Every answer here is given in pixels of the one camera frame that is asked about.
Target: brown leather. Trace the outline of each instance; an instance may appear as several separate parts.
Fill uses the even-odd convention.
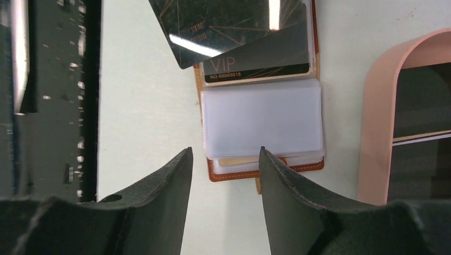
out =
[[[255,178],[255,186],[257,187],[257,194],[262,194],[262,185],[260,184],[260,177]]]
[[[315,57],[316,57],[316,78],[319,80],[319,78],[320,78],[320,45],[319,45],[319,39],[318,39],[318,27],[317,27],[317,22],[316,22],[315,1],[312,1],[312,12],[313,12],[313,30],[314,30],[313,34],[314,34]],[[199,64],[194,65],[194,76],[196,79],[196,88],[197,88],[197,97],[199,100],[199,107],[201,108],[201,111],[202,111],[201,91],[204,87],[205,81],[202,77]],[[281,160],[285,164],[287,163],[285,159],[281,158]],[[258,169],[256,169],[255,171],[250,171],[250,172],[240,172],[240,173],[231,173],[231,174],[215,174],[213,172],[213,162],[211,160],[207,159],[207,165],[208,165],[208,175],[212,182],[221,182],[221,181],[247,179],[247,178],[258,178],[260,176]],[[324,168],[324,160],[319,163],[316,163],[316,164],[292,166],[290,168],[296,172],[321,170]],[[258,183],[259,183],[259,181],[256,180],[257,191],[258,191]]]
[[[260,171],[258,169],[255,171],[240,172],[240,173],[233,173],[233,174],[215,174],[213,172],[213,162],[211,160],[207,159],[207,164],[208,164],[208,175],[210,177],[210,181],[212,181],[212,182],[222,182],[222,181],[260,177]],[[296,172],[321,170],[324,168],[324,160],[319,163],[316,163],[316,164],[293,166],[290,168]]]

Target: black panel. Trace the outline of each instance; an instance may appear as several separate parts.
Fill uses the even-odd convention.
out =
[[[393,146],[388,201],[451,198],[451,138]]]
[[[263,209],[272,254],[449,254],[451,202],[376,207],[342,197],[260,153]]]
[[[451,130],[451,63],[403,69],[394,138]]]
[[[12,41],[1,26],[0,164],[2,182],[14,188],[5,193],[2,185],[2,194],[96,200],[101,4],[28,0],[29,74],[21,115],[11,108]]]
[[[0,0],[0,197],[13,194],[12,45],[9,3]]]
[[[0,200],[0,254],[180,254],[192,173],[188,148],[99,203]]]

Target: black vip card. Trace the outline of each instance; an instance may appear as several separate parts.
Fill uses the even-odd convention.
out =
[[[311,67],[306,6],[300,23],[203,62],[207,83],[305,74]]]
[[[149,0],[182,69],[305,20],[301,0]]]
[[[394,138],[451,130],[451,63],[403,69]]]

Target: gold line pattern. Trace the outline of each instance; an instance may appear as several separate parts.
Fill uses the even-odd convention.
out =
[[[262,69],[262,70],[260,70],[260,71],[258,71],[258,72],[256,72],[256,73],[253,73],[253,74],[251,74],[251,75],[249,75],[249,76],[247,76],[247,77],[245,77],[245,78],[243,78],[243,79],[253,79],[253,78],[258,78],[258,77],[261,77],[261,76],[263,76],[263,75],[265,75],[265,74],[267,74],[267,76],[265,76],[265,77],[268,77],[269,75],[272,75],[273,73],[275,73],[275,72],[277,72],[277,71],[280,71],[280,70],[282,70],[282,68],[284,68],[285,66],[280,66],[277,70],[275,70],[275,71],[268,71],[268,72],[266,72],[266,73],[260,73],[260,72],[263,72],[263,71],[267,71],[269,68],[265,68],[265,69]]]
[[[295,6],[293,7],[293,9],[291,9],[290,13],[285,17],[285,19],[282,21],[282,26],[285,25],[285,22],[287,22],[287,20],[290,18],[291,14],[293,13],[293,11],[295,10],[295,8],[297,7],[297,5],[300,3],[300,1],[298,1]]]
[[[286,58],[286,59],[284,59],[284,60],[281,60],[281,61],[275,63],[276,66],[274,66],[274,67],[280,67],[280,69],[282,69],[282,68],[285,67],[286,65],[282,65],[282,66],[277,66],[277,65],[280,64],[280,63],[282,63],[282,62],[285,62],[285,61],[287,61],[287,60],[291,60],[291,59],[293,59],[293,58],[298,58],[298,57],[301,56],[302,54],[305,54],[305,52],[306,52],[306,50],[303,50],[303,51],[301,51],[301,52],[299,52],[299,53],[296,53],[295,55],[293,55],[293,56],[291,56],[291,57],[289,57],[289,58]],[[269,69],[269,68],[274,68],[274,67],[268,67],[268,68],[261,69],[261,70],[258,71],[258,72],[255,72],[255,73],[253,73],[253,74],[250,74],[250,75],[247,76],[247,77],[242,78],[242,80],[245,80],[245,79],[253,79],[253,78],[257,78],[257,77],[259,77],[259,76],[262,76],[262,75],[264,75],[264,74],[267,74],[267,73],[260,74],[260,72],[265,72],[267,69]],[[279,71],[280,69],[277,69],[277,70],[275,70],[274,72],[270,71],[270,72],[269,72],[270,74],[268,74],[266,77],[268,77],[268,76],[271,75],[272,73],[275,73],[275,72]]]
[[[290,5],[291,5],[291,1],[290,1],[290,0],[286,0],[286,1],[283,3],[283,8],[282,8],[282,6],[280,7],[279,22],[280,22],[281,20],[284,20],[285,17],[287,16],[286,10],[287,10],[288,8],[290,8]]]
[[[244,22],[246,22],[246,21],[248,21],[248,20],[251,20],[251,19],[252,19],[252,18],[247,18],[247,19],[245,19],[245,20],[241,20],[240,22],[235,23],[235,24],[233,24],[232,26],[239,25],[239,24],[244,23]]]
[[[161,11],[161,13],[160,13],[160,18],[161,18],[161,16],[163,16],[164,13],[168,10],[168,8],[169,8],[169,6],[172,4],[172,2],[174,2],[174,0],[168,0],[168,1],[167,1],[168,4],[165,4],[165,7],[164,7],[163,10]]]
[[[287,5],[287,3],[291,2],[290,0],[285,0],[282,5],[280,6],[280,12],[282,12],[282,10],[285,10],[285,5]]]
[[[211,25],[210,28],[227,28],[227,29],[240,29],[240,30],[249,30],[249,31],[267,31],[264,28],[240,28],[240,27],[224,27],[221,25]]]
[[[232,37],[230,37],[230,36],[226,35],[225,33],[221,32],[221,31],[219,31],[218,29],[215,29],[215,28],[212,28],[212,27],[210,27],[210,28],[211,28],[212,30],[214,30],[214,31],[218,32],[219,34],[221,34],[221,35],[223,35],[223,36],[227,37],[228,39],[230,39],[230,40],[232,40],[232,41],[234,41],[234,42],[238,43],[239,45],[243,45],[243,44],[242,44],[242,43],[240,43],[239,41],[237,41],[237,40],[233,39]]]

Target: white surface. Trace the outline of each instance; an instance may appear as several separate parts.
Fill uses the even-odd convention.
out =
[[[389,47],[451,27],[449,0],[319,0],[326,167],[305,174],[354,198],[366,73]],[[194,152],[182,254],[270,254],[253,179],[212,183],[192,69],[180,70],[147,0],[104,1],[101,199]]]

